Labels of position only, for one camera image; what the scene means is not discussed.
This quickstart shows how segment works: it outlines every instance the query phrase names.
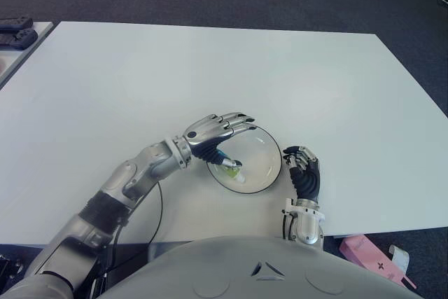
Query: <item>clear glass bowl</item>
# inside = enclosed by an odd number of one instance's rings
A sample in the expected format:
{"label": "clear glass bowl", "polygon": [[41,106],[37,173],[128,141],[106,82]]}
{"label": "clear glass bowl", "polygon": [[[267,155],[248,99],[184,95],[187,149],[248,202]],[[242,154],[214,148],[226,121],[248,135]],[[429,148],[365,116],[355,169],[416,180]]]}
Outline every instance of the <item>clear glass bowl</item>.
{"label": "clear glass bowl", "polygon": [[281,169],[277,142],[258,127],[224,141],[219,149],[229,158],[242,162],[241,176],[232,178],[220,165],[207,163],[211,175],[224,187],[237,193],[252,194],[271,186]]}

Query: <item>robotic arm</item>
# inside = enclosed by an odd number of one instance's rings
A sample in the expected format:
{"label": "robotic arm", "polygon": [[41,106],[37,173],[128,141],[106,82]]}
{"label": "robotic arm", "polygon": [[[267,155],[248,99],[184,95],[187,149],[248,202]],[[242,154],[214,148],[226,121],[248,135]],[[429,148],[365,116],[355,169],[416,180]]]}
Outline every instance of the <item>robotic arm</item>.
{"label": "robotic arm", "polygon": [[320,226],[325,216],[319,211],[318,196],[321,185],[319,160],[304,146],[291,146],[283,157],[289,166],[289,174],[297,192],[297,200],[286,199],[283,226],[286,215],[291,215],[288,238],[307,245],[323,247],[323,231]]}
{"label": "robotic arm", "polygon": [[191,155],[217,165],[241,166],[239,161],[225,158],[216,147],[236,134],[254,130],[256,126],[250,124],[253,121],[243,113],[213,114],[192,124],[182,137],[166,138],[119,165],[4,298],[40,298],[40,293],[45,298],[72,298],[117,227],[126,224],[158,181],[185,169]]}

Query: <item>wire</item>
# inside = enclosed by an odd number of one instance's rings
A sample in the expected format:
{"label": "wire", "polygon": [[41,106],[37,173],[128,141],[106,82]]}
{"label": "wire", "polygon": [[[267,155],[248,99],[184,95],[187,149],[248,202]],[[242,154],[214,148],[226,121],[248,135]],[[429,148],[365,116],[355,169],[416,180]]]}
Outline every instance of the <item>wire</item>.
{"label": "wire", "polygon": [[[158,182],[157,182],[157,188],[158,188],[158,190],[159,190],[159,194],[160,194],[160,217],[159,217],[159,222],[158,222],[158,224],[157,224],[157,228],[155,229],[154,235],[151,237],[151,239],[149,240],[149,242],[146,243],[146,246],[144,247],[144,249],[138,251],[137,253],[135,253],[134,255],[132,255],[131,257],[129,257],[128,259],[125,259],[123,262],[118,263],[117,265],[114,265],[114,264],[115,264],[115,259],[116,259],[115,256],[116,256],[116,247],[117,247],[118,237],[120,236],[121,230],[122,230],[122,228],[123,228],[122,226],[120,226],[120,227],[118,228],[118,230],[117,230],[117,233],[115,234],[115,239],[114,239],[114,241],[113,241],[113,248],[112,248],[112,249],[113,249],[113,250],[112,250],[112,263],[111,263],[111,265],[110,265],[108,268],[106,268],[105,271],[99,273],[99,274],[96,276],[96,278],[99,278],[99,277],[104,276],[106,273],[108,273],[108,272],[110,272],[110,271],[113,271],[113,270],[117,269],[118,267],[120,267],[120,266],[126,264],[127,262],[131,261],[132,259],[136,258],[138,255],[141,255],[143,252],[145,252],[145,251],[148,250],[148,248],[149,248],[149,246],[151,245],[151,243],[153,242],[155,236],[156,236],[157,233],[159,232],[160,224],[162,223],[162,217],[163,217],[163,194],[162,194],[162,189],[161,189],[161,187],[160,187],[160,183],[158,183]],[[139,202],[138,205],[140,205],[140,204],[143,202],[144,198],[143,198],[142,200],[140,200],[140,202]],[[133,210],[131,210],[131,213],[129,213],[130,215],[132,214],[132,212],[134,212],[134,210],[138,207],[138,205],[135,206],[135,208],[134,208]]]}
{"label": "wire", "polygon": [[123,229],[123,226],[120,225],[120,226],[118,227],[117,233],[115,234],[115,238],[114,238],[114,240],[113,240],[113,246],[112,246],[112,260],[111,260],[111,265],[110,265],[108,268],[106,268],[106,270],[109,269],[109,268],[111,268],[111,267],[113,267],[113,266],[115,265],[115,260],[116,260],[116,256],[117,256],[117,244],[118,244],[118,238],[120,237],[120,234],[121,234],[121,230],[122,230],[122,229]]}
{"label": "wire", "polygon": [[294,216],[291,215],[291,222],[289,223],[288,239],[291,241],[291,229],[293,228]]}
{"label": "wire", "polygon": [[286,239],[285,227],[286,227],[286,215],[283,215],[283,230],[281,231],[281,233],[283,234],[283,239]]}

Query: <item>yellow-green object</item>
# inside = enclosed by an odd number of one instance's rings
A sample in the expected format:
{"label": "yellow-green object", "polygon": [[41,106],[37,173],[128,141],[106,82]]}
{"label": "yellow-green object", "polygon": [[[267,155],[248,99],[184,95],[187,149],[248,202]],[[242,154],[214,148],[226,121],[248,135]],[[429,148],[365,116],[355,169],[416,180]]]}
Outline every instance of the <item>yellow-green object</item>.
{"label": "yellow-green object", "polygon": [[246,181],[246,178],[241,173],[241,167],[227,167],[227,166],[223,166],[223,165],[221,165],[220,167],[232,179],[235,179],[241,183],[244,183]]}

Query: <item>pink package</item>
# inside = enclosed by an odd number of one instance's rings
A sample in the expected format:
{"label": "pink package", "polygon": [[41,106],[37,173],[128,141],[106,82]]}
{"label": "pink package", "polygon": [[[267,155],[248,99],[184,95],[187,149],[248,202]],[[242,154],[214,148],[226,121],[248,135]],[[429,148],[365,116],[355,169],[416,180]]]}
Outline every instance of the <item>pink package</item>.
{"label": "pink package", "polygon": [[364,235],[344,238],[339,250],[352,263],[362,266],[403,287],[406,287],[402,283],[402,279],[405,278],[413,288],[417,288],[403,271],[392,263],[392,260]]}

